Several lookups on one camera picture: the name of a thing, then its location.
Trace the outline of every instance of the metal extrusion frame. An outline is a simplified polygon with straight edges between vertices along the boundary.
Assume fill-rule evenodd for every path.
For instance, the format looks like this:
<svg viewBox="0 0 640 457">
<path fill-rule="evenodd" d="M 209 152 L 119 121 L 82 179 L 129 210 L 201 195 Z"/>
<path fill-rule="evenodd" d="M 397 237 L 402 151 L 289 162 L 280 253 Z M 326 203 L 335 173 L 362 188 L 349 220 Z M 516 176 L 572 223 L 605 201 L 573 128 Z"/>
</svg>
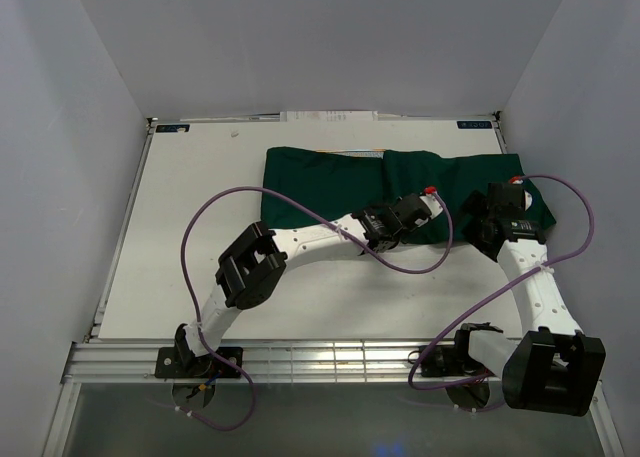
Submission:
<svg viewBox="0 0 640 457">
<path fill-rule="evenodd" d="M 278 121 L 275 116 L 266 118 L 233 118 L 235 122 Z M 492 121 L 496 138 L 506 153 L 504 138 L 494 116 L 484 116 Z M 442 120 L 434 118 L 382 116 L 380 120 Z M 226 119 L 200 119 L 195 121 L 218 122 Z M 64 375 L 58 406 L 45 444 L 43 455 L 63 455 L 67 437 L 73 422 L 76 404 L 82 384 L 91 383 L 195 383 L 197 380 L 160 380 L 154 377 L 158 349 L 172 346 L 173 342 L 160 341 L 102 341 L 100 325 L 106 309 L 109 292 L 118 265 L 135 198 L 144 171 L 157 119 L 151 119 L 140 164 L 127 203 L 125 218 L 116 245 L 104 291 L 101 295 L 90 332 L 84 343 L 72 347 Z M 313 384 L 313 383 L 384 383 L 406 382 L 411 364 L 409 354 L 428 342 L 416 341 L 224 341 L 224 345 L 244 349 L 243 367 L 260 384 Z M 416 382 L 446 380 L 443 378 L 416 377 Z M 244 380 L 221 382 L 222 385 L 243 384 Z M 591 415 L 606 456 L 623 456 L 601 383 L 591 404 Z"/>
</svg>

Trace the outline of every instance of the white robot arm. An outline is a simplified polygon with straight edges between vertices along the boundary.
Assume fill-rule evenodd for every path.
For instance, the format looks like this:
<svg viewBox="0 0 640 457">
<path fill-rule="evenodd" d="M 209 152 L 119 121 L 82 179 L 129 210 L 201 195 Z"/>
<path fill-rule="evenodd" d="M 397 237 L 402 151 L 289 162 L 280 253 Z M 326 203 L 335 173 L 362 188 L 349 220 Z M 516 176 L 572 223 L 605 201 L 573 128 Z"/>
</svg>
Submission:
<svg viewBox="0 0 640 457">
<path fill-rule="evenodd" d="M 269 298 L 284 273 L 313 262 L 361 255 L 362 249 L 341 230 L 380 253 L 398 245 L 403 235 L 441 212 L 432 195 L 412 194 L 393 207 L 379 206 L 345 215 L 333 221 L 337 231 L 324 225 L 267 230 L 264 224 L 252 224 L 219 259 L 216 281 L 223 292 L 214 288 L 202 309 L 201 328 L 207 343 L 218 348 L 240 313 Z M 198 335 L 198 323 L 191 322 L 185 332 L 194 355 L 207 354 Z"/>
</svg>

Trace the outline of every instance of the cable tie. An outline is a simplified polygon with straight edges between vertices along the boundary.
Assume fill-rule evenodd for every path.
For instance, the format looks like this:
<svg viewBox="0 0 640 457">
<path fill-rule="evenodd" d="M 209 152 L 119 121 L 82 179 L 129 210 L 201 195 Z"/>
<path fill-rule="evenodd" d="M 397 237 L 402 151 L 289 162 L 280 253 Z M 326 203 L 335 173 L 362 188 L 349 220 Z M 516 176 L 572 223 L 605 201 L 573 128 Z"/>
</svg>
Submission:
<svg viewBox="0 0 640 457">
<path fill-rule="evenodd" d="M 536 262 L 536 267 L 538 267 L 541 272 L 547 272 L 548 274 L 551 274 L 551 275 L 553 275 L 553 273 L 555 272 L 555 269 L 544 265 L 544 262 Z"/>
<path fill-rule="evenodd" d="M 347 237 L 343 234 L 342 224 L 335 224 L 333 231 L 338 234 L 341 240 L 347 240 Z"/>
</svg>

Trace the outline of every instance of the metal bracket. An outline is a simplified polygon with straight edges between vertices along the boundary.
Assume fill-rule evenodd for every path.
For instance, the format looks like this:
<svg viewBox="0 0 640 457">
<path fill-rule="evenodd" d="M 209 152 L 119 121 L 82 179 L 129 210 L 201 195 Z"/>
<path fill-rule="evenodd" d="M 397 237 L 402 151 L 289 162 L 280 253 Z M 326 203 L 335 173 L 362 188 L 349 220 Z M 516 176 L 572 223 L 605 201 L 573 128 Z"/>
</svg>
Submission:
<svg viewBox="0 0 640 457">
<path fill-rule="evenodd" d="M 221 347 L 216 351 L 221 357 L 242 367 L 242 347 Z M 220 374 L 220 379 L 240 378 L 240 372 L 211 356 L 202 356 L 188 370 L 182 366 L 176 347 L 161 347 L 158 350 L 154 376 L 158 379 L 204 379 Z"/>
</svg>

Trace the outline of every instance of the white table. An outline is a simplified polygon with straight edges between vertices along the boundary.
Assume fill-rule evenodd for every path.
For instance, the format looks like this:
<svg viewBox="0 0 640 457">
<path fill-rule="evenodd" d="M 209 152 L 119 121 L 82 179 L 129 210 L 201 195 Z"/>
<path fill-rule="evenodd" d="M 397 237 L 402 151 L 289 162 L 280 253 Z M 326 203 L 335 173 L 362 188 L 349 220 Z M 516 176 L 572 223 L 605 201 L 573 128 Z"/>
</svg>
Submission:
<svg viewBox="0 0 640 457">
<path fill-rule="evenodd" d="M 276 146 L 429 150 L 443 157 L 501 152 L 492 129 L 459 130 L 455 121 L 443 120 L 206 123 L 191 124 L 187 133 L 156 133 L 100 339 L 171 339 L 180 323 L 193 319 L 179 262 L 184 229 L 213 194 L 238 185 L 260 185 L 265 153 Z M 194 229 L 187 259 L 201 305 L 214 289 L 218 256 L 259 219 L 259 204 L 257 193 L 226 197 Z M 423 268 L 441 252 L 440 246 L 421 246 L 386 257 L 399 265 Z M 321 262 L 287 274 L 272 297 L 244 312 L 226 337 L 428 339 L 505 283 L 497 264 L 466 245 L 454 248 L 448 261 L 426 276 L 399 274 L 368 257 Z M 491 321 L 507 336 L 521 336 L 510 293 L 477 312 L 471 321 Z"/>
</svg>

